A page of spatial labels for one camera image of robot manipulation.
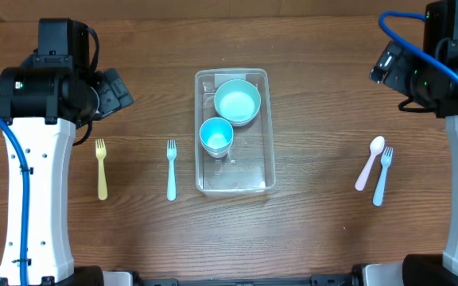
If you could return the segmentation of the blue plastic cup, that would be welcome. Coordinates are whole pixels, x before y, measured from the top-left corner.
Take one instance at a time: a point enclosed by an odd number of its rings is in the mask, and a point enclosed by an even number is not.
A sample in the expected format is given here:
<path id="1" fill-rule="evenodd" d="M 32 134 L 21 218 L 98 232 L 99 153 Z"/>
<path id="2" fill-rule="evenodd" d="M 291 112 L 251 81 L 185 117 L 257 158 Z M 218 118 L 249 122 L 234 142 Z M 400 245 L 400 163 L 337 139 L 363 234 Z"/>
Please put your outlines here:
<path id="1" fill-rule="evenodd" d="M 234 130 L 229 121 L 214 117 L 206 120 L 200 127 L 202 145 L 213 152 L 228 149 L 234 139 Z"/>

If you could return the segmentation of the pink plastic spoon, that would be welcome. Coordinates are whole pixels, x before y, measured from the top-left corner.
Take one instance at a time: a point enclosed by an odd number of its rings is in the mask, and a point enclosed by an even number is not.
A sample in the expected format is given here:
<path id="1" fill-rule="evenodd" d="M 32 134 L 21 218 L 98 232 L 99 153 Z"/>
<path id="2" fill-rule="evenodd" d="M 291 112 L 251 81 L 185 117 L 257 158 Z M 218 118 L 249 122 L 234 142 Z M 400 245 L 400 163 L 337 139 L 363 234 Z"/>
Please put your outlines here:
<path id="1" fill-rule="evenodd" d="M 385 138 L 383 136 L 377 136 L 369 146 L 370 156 L 363 167 L 358 179 L 355 182 L 355 189 L 362 191 L 367 183 L 368 177 L 371 172 L 372 165 L 377 155 L 379 155 L 385 148 Z"/>

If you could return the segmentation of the teal plastic bowl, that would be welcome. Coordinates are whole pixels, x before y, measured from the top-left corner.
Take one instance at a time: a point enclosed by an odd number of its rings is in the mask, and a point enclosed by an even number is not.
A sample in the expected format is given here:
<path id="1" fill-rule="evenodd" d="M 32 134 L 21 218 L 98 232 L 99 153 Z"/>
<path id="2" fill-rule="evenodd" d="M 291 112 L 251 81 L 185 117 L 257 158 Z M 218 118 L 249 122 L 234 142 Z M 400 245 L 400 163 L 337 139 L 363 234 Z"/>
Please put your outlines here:
<path id="1" fill-rule="evenodd" d="M 259 112 L 261 94 L 255 85 L 246 80 L 229 80 L 216 90 L 214 106 L 215 109 L 241 106 Z"/>

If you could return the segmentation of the yellow plastic fork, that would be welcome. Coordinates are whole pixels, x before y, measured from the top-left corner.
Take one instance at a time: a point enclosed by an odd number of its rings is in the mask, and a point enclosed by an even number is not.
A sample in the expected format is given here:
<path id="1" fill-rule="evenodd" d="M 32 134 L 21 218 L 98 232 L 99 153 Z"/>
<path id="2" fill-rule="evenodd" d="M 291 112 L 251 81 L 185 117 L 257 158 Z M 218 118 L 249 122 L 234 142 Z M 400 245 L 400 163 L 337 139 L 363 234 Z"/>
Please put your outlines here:
<path id="1" fill-rule="evenodd" d="M 104 160 L 107 156 L 107 148 L 103 139 L 95 140 L 95 155 L 98 160 L 98 197 L 100 200 L 107 199 L 107 179 Z"/>

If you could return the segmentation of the light blue plastic fork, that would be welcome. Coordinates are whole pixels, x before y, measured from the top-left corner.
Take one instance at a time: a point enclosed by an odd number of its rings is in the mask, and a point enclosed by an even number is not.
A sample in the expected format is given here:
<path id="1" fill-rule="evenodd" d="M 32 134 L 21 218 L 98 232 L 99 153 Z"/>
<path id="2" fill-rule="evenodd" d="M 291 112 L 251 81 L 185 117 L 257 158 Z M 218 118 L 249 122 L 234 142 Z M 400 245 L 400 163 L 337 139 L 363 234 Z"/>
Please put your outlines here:
<path id="1" fill-rule="evenodd" d="M 167 142 L 167 159 L 169 161 L 169 174 L 167 185 L 167 200 L 174 201 L 177 198 L 177 186 L 174 163 L 177 158 L 177 146 L 175 140 L 168 140 Z"/>
<path id="2" fill-rule="evenodd" d="M 380 207 L 383 203 L 385 187 L 386 187 L 386 178 L 389 167 L 391 166 L 393 159 L 394 149 L 390 146 L 385 147 L 385 150 L 381 156 L 381 165 L 382 171 L 378 179 L 378 183 L 375 189 L 373 196 L 373 204 L 377 207 Z"/>

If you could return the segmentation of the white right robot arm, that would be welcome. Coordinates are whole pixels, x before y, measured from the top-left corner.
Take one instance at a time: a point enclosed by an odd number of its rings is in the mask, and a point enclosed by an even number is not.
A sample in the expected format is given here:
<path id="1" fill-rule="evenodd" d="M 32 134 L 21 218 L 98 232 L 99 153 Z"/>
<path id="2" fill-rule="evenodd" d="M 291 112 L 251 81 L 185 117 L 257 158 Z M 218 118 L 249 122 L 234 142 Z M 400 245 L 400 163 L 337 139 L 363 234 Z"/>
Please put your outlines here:
<path id="1" fill-rule="evenodd" d="M 362 268 L 365 285 L 458 285 L 458 39 L 445 48 L 444 40 L 429 40 L 424 50 L 391 41 L 370 73 L 376 83 L 404 94 L 398 106 L 408 112 L 432 112 L 444 120 L 452 162 L 450 222 L 441 254 L 409 254 L 402 262 Z"/>

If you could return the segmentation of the pink plastic cup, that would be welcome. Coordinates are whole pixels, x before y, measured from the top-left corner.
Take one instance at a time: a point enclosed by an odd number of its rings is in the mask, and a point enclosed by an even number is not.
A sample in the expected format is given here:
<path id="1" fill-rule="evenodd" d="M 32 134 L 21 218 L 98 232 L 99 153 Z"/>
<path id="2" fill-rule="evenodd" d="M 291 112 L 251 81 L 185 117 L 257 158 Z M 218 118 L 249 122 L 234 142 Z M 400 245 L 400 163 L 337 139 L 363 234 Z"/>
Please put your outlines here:
<path id="1" fill-rule="evenodd" d="M 220 152 L 220 153 L 213 153 L 213 152 L 208 152 L 208 155 L 210 155 L 211 157 L 215 158 L 215 159 L 220 159 L 220 158 L 223 158 L 225 157 L 228 152 Z"/>

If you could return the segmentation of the green plastic cup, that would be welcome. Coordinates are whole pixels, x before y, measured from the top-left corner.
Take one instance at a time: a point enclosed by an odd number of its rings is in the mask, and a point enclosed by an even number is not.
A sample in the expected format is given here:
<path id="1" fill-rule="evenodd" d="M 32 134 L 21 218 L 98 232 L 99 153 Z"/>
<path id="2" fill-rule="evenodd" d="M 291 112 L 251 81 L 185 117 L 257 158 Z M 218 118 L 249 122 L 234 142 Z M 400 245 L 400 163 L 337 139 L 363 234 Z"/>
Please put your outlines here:
<path id="1" fill-rule="evenodd" d="M 226 145 L 220 149 L 213 149 L 207 145 L 202 144 L 204 150 L 207 152 L 220 153 L 220 152 L 229 152 L 231 145 Z"/>

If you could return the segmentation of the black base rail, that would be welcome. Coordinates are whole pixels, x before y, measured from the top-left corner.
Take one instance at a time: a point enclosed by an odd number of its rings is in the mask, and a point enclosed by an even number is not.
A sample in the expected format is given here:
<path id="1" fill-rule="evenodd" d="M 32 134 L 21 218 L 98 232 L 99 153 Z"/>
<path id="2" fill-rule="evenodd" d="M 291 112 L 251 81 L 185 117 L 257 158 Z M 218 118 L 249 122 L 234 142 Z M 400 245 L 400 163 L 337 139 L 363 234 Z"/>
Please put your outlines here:
<path id="1" fill-rule="evenodd" d="M 138 272 L 103 271 L 103 284 L 108 286 L 356 286 L 359 278 L 348 274 L 319 274 L 296 278 L 177 280 L 142 279 Z"/>

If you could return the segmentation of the blue plastic bowl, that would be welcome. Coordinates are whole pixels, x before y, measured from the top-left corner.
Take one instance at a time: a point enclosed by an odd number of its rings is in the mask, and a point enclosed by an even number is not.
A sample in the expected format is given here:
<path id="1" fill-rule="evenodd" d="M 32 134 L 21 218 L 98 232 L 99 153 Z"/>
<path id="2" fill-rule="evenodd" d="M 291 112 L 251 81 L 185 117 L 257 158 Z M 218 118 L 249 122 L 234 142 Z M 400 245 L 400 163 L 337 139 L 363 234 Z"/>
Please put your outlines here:
<path id="1" fill-rule="evenodd" d="M 241 106 L 219 108 L 219 109 L 216 109 L 215 111 L 221 118 L 224 118 L 227 121 L 236 121 L 236 122 L 253 120 L 258 114 L 258 110 L 241 107 Z"/>

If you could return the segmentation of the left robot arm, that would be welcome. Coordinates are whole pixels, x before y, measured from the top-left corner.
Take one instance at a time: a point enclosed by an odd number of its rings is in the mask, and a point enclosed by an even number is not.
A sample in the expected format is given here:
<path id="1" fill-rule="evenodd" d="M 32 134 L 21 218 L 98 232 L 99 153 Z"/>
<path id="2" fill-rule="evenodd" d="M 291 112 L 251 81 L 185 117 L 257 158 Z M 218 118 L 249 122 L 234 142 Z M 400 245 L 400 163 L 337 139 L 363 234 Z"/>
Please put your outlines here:
<path id="1" fill-rule="evenodd" d="M 130 285 L 129 272 L 75 265 L 68 236 L 68 173 L 76 130 L 129 106 L 114 69 L 97 57 L 31 57 L 0 75 L 0 128 L 9 163 L 0 285 Z"/>

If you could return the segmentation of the clear plastic container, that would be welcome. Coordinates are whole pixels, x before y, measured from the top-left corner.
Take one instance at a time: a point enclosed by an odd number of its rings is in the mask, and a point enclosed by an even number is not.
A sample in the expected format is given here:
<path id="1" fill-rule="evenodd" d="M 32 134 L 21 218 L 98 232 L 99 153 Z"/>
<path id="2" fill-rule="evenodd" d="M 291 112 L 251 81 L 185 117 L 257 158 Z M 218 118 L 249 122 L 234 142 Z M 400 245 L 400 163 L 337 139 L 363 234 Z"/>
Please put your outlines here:
<path id="1" fill-rule="evenodd" d="M 208 155 L 200 141 L 200 127 L 215 111 L 216 90 L 229 80 L 243 79 L 261 94 L 261 108 L 247 125 L 233 127 L 229 153 Z M 196 186 L 205 195 L 258 194 L 275 185 L 274 140 L 267 74 L 260 68 L 219 68 L 195 75 Z"/>

